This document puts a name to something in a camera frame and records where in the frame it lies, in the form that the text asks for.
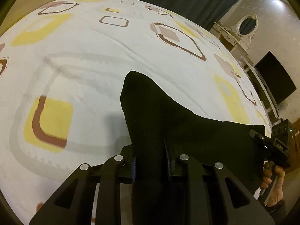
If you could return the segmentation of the person's right hand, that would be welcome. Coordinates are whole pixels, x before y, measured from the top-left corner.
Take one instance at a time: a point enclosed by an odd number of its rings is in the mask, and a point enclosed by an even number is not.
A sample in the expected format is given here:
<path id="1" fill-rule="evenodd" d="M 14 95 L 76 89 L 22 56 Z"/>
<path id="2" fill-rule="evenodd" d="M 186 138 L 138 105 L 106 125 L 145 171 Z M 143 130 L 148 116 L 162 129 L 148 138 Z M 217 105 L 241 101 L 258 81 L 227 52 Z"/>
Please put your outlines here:
<path id="1" fill-rule="evenodd" d="M 280 202 L 284 197 L 282 186 L 285 178 L 285 171 L 282 167 L 275 166 L 274 172 L 278 175 L 278 179 L 276 185 L 270 193 L 270 197 L 266 205 L 267 207 L 277 205 L 278 202 Z M 271 176 L 272 171 L 269 169 L 269 162 L 265 162 L 263 168 L 263 181 L 260 185 L 260 188 L 268 188 L 272 184 Z"/>

